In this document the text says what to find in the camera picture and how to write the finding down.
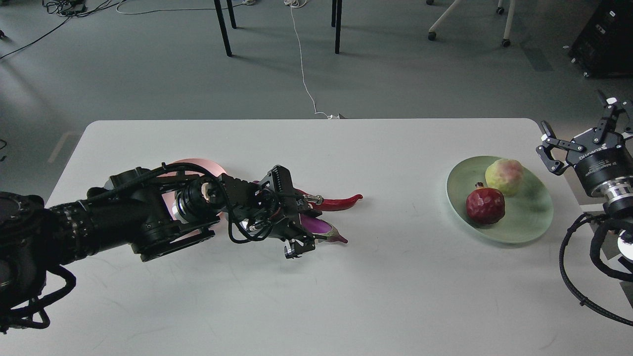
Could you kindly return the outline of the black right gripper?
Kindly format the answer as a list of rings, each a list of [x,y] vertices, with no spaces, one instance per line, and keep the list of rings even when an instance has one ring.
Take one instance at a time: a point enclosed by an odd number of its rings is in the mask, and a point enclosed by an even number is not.
[[[563,175],[569,167],[552,156],[553,149],[576,152],[577,162],[574,171],[587,196],[601,197],[602,185],[608,181],[631,178],[632,157],[626,149],[624,136],[632,136],[631,118],[633,106],[631,100],[618,102],[615,98],[607,98],[603,91],[597,89],[597,95],[604,111],[594,129],[589,129],[574,137],[574,142],[561,140],[554,135],[552,127],[545,121],[540,121],[543,132],[541,145],[536,148],[541,161],[549,172],[556,176]],[[616,126],[620,115],[626,116],[624,133],[616,133]],[[595,143],[594,136],[605,136],[604,142]]]

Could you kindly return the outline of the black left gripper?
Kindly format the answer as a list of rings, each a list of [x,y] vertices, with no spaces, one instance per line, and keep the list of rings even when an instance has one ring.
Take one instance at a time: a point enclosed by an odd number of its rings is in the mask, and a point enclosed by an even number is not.
[[[289,169],[276,165],[259,182],[249,182],[226,174],[219,181],[228,196],[226,209],[237,222],[249,221],[265,234],[285,240],[287,259],[300,258],[315,249],[315,236],[303,227],[299,214],[319,217],[324,197],[297,191]]]

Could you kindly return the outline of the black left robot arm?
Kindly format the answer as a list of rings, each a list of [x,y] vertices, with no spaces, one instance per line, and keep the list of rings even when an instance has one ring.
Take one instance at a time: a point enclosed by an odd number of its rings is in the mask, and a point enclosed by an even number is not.
[[[2,333],[49,326],[45,308],[76,286],[66,265],[122,245],[151,261],[213,237],[221,213],[231,241],[280,239],[288,259],[331,237],[315,209],[321,196],[295,189],[280,165],[249,182],[196,164],[164,164],[111,176],[85,200],[50,208],[35,195],[2,192],[0,200]]]

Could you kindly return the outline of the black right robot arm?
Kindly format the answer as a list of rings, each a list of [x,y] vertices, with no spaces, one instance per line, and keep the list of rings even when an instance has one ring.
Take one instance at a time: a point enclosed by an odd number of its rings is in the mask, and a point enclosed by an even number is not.
[[[585,193],[589,197],[603,198],[603,214],[595,216],[582,213],[567,229],[559,252],[561,277],[568,290],[586,306],[603,317],[631,326],[628,318],[621,317],[599,306],[586,297],[572,283],[565,270],[567,245],[578,228],[586,223],[595,225],[595,232],[588,251],[590,260],[604,275],[619,281],[631,282],[632,276],[632,211],[633,211],[633,161],[626,148],[627,140],[632,137],[632,102],[607,98],[599,90],[599,101],[603,106],[603,115],[594,128],[574,136],[571,140],[558,139],[550,124],[540,123],[542,131],[541,145],[536,147],[545,167],[554,175],[560,176],[567,168],[574,169]],[[601,258],[601,250],[607,235],[617,234],[617,244],[624,270],[611,268]]]

